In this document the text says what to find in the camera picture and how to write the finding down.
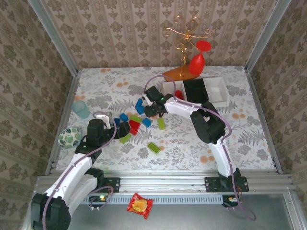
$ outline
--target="clear plastic cup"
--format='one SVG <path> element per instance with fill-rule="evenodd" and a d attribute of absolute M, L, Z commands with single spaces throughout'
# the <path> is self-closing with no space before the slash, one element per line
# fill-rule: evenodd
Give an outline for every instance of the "clear plastic cup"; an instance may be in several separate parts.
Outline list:
<path fill-rule="evenodd" d="M 84 101 L 76 101 L 72 104 L 71 109 L 73 112 L 78 115 L 80 118 L 85 119 L 90 115 L 90 111 L 88 110 L 86 103 Z"/>

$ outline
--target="snack bag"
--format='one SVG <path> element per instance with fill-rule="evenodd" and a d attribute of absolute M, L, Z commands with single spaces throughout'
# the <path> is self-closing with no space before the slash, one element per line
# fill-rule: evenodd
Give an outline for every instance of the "snack bag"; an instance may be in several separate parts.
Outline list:
<path fill-rule="evenodd" d="M 139 194 L 135 193 L 127 207 L 127 211 L 143 215 L 144 219 L 147 219 L 150 209 L 153 206 L 153 202 L 154 200 L 146 200 Z"/>

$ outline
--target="patterned wall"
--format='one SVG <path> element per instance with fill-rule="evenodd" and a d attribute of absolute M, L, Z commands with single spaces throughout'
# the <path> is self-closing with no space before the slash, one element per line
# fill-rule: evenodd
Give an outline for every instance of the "patterned wall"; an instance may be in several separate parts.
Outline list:
<path fill-rule="evenodd" d="M 277 0 L 43 0 L 45 8 L 80 69 L 100 67 L 178 66 L 176 36 L 197 16 L 195 34 L 213 49 L 207 65 L 244 65 Z M 174 16 L 185 21 L 174 23 Z M 196 50 L 188 51 L 190 58 Z"/>
<path fill-rule="evenodd" d="M 71 74 L 26 0 L 0 0 L 0 229 L 22 224 Z"/>
<path fill-rule="evenodd" d="M 252 70 L 285 173 L 307 216 L 307 1 L 293 0 Z"/>

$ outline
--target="floral tablecloth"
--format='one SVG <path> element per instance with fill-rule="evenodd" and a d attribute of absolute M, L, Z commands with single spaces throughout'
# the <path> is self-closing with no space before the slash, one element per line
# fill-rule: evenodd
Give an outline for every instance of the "floral tablecloth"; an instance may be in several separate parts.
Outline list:
<path fill-rule="evenodd" d="M 135 104 L 149 78 L 172 67 L 83 69 L 75 100 L 84 100 L 91 113 L 111 111 L 113 118 L 121 113 L 137 114 Z M 227 140 L 233 161 L 240 169 L 273 169 L 274 165 L 263 134 L 257 109 L 242 66 L 205 67 L 201 77 L 221 76 L 230 94 L 228 107 L 218 108 L 232 126 Z M 164 78 L 150 83 L 162 89 Z M 68 126 L 79 127 L 86 134 L 88 122 L 71 112 Z M 141 125 L 139 132 L 126 144 L 113 140 L 102 149 L 94 167 L 102 170 L 216 170 L 214 156 L 196 135 L 192 122 L 173 114 L 164 115 L 166 130 L 159 130 L 157 117 L 152 125 Z M 153 142 L 161 148 L 158 155 L 147 145 Z M 74 155 L 74 149 L 62 149 L 57 170 L 63 170 Z"/>

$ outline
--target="green lego brick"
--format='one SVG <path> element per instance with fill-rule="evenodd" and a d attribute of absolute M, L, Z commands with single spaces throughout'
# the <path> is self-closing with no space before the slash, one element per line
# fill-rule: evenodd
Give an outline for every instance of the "green lego brick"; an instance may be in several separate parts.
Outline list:
<path fill-rule="evenodd" d="M 164 130 L 165 129 L 165 123 L 164 123 L 164 119 L 163 118 L 158 118 L 158 126 L 160 130 Z"/>
<path fill-rule="evenodd" d="M 127 134 L 123 138 L 119 139 L 119 141 L 123 144 L 125 144 L 129 139 L 131 138 L 131 134 Z"/>
<path fill-rule="evenodd" d="M 136 121 L 136 122 L 139 122 L 139 123 L 142 122 L 142 118 L 140 118 L 139 116 L 136 116 L 136 115 L 131 115 L 130 120 Z"/>
<path fill-rule="evenodd" d="M 153 144 L 152 142 L 149 143 L 148 148 L 151 151 L 153 151 L 155 154 L 158 154 L 161 151 L 161 149 L 158 146 L 156 146 L 155 144 Z"/>

